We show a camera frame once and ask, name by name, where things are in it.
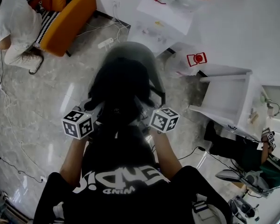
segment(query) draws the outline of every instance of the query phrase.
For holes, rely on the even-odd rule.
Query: sofa leg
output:
[[[71,54],[69,53],[68,50],[65,53],[68,55],[68,57],[71,57]]]

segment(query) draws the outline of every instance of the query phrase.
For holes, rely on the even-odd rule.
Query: marble floor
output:
[[[101,17],[89,21],[94,27],[108,23],[109,20]],[[84,27],[84,31],[93,29],[87,25]],[[8,116],[17,140],[7,119],[5,96],[0,91],[2,158],[38,180],[41,176],[47,177],[51,172],[59,171],[71,142],[71,138],[63,133],[60,119],[87,97],[89,83],[106,53],[104,48],[98,49],[98,44],[110,37],[115,38],[117,31],[115,26],[109,26],[77,37],[70,48],[71,57],[44,54],[44,63],[34,76],[29,75],[25,69],[4,65],[3,89],[11,99]],[[126,40],[125,34],[123,29],[121,41]],[[157,58],[157,65],[165,85],[167,105],[182,116],[177,129],[168,134],[173,150],[180,158],[198,145],[210,145],[203,140],[208,118],[188,109],[191,104],[201,103],[207,84],[199,82],[199,75],[171,78],[165,72],[165,61],[170,55],[168,52],[161,54]],[[21,150],[18,142],[21,140],[22,149],[31,160]],[[203,154],[196,150],[190,157],[181,160],[181,163],[183,166],[196,167]],[[223,164],[206,156],[199,171],[216,191],[229,200],[241,190],[214,176],[222,169]],[[25,174],[18,174],[13,167],[0,162],[0,189],[6,191],[9,201],[30,218],[34,216],[44,186],[44,182],[38,183]]]

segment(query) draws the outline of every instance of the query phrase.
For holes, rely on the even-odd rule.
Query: cube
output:
[[[154,110],[149,126],[162,133],[166,133],[175,129],[179,117],[180,115],[171,108]]]
[[[63,119],[64,133],[81,140],[93,131],[92,115],[72,110]]]

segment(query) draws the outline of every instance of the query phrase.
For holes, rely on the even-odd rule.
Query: power outlet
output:
[[[113,1],[113,7],[119,7],[120,6],[120,2],[119,1]]]

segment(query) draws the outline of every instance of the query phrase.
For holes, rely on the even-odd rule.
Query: white table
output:
[[[230,132],[248,139],[261,139],[262,130],[269,126],[270,118],[264,102],[264,97],[268,97],[252,72],[205,77],[200,81],[210,84],[202,105],[190,105],[191,110],[206,115]],[[259,115],[253,124],[249,120],[252,110]]]

